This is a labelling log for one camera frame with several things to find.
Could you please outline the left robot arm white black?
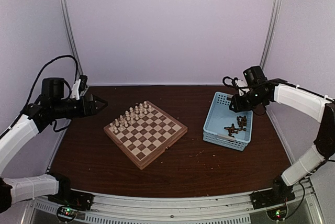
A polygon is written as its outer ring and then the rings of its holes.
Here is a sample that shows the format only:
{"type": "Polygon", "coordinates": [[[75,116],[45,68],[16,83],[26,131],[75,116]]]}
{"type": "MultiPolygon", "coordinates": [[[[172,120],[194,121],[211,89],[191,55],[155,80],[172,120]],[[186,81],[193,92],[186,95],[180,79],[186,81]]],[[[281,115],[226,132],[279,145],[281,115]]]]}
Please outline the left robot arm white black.
{"type": "MultiPolygon", "coordinates": [[[[25,106],[18,121],[1,134],[2,171],[28,141],[56,120],[96,115],[108,106],[107,101],[95,95],[79,99],[39,99],[38,104],[25,106]]],[[[1,177],[1,212],[20,201],[39,196],[55,196],[64,205],[75,201],[70,180],[58,173],[17,179],[1,177]]]]}

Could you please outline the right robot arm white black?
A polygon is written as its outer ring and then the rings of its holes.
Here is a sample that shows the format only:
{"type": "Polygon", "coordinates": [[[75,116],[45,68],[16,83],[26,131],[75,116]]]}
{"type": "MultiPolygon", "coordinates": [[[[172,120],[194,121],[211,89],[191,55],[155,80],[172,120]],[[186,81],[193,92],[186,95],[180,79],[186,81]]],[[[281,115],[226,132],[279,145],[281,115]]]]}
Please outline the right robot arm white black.
{"type": "Polygon", "coordinates": [[[334,98],[258,74],[226,76],[222,82],[237,91],[230,104],[235,113],[265,109],[289,156],[291,165],[274,179],[268,194],[279,204],[334,155],[334,98]]]}

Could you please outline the light blue plastic basket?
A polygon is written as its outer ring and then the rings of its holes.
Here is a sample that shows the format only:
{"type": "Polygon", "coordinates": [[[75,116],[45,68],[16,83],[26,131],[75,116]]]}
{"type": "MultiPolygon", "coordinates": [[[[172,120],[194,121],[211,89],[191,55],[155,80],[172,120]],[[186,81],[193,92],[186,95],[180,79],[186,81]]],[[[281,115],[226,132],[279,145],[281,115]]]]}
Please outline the light blue plastic basket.
{"type": "Polygon", "coordinates": [[[203,140],[243,151],[251,141],[253,112],[230,110],[231,98],[232,95],[223,92],[214,94],[203,126],[203,140]]]}

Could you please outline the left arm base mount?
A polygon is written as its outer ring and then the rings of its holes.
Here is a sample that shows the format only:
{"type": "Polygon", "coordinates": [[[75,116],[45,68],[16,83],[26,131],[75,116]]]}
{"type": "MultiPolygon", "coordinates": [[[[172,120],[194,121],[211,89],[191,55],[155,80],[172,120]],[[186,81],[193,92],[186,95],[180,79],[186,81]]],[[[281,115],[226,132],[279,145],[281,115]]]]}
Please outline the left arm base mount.
{"type": "Polygon", "coordinates": [[[59,205],[69,206],[76,210],[88,211],[91,209],[94,195],[79,191],[71,191],[69,196],[59,194],[49,195],[48,200],[59,205]]]}

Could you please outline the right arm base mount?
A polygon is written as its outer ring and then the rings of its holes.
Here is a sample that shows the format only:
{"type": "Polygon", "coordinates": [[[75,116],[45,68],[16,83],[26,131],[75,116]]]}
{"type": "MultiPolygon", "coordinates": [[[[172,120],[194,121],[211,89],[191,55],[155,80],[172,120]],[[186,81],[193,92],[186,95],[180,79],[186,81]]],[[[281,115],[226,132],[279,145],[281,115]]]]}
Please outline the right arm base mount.
{"type": "Polygon", "coordinates": [[[254,191],[250,194],[253,209],[261,209],[284,204],[295,199],[293,192],[285,193],[283,196],[276,196],[272,189],[265,191],[254,191]]]}

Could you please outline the wooden chess board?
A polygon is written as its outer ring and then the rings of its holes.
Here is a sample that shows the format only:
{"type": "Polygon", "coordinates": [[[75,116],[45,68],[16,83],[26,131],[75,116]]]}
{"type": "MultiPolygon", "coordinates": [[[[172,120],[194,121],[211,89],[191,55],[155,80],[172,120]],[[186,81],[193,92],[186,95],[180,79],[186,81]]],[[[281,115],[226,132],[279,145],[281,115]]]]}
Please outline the wooden chess board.
{"type": "Polygon", "coordinates": [[[188,131],[188,128],[180,121],[150,101],[148,102],[156,112],[151,118],[153,122],[141,131],[129,132],[125,130],[114,134],[107,130],[108,125],[104,127],[105,134],[141,170],[151,164],[188,131]]]}

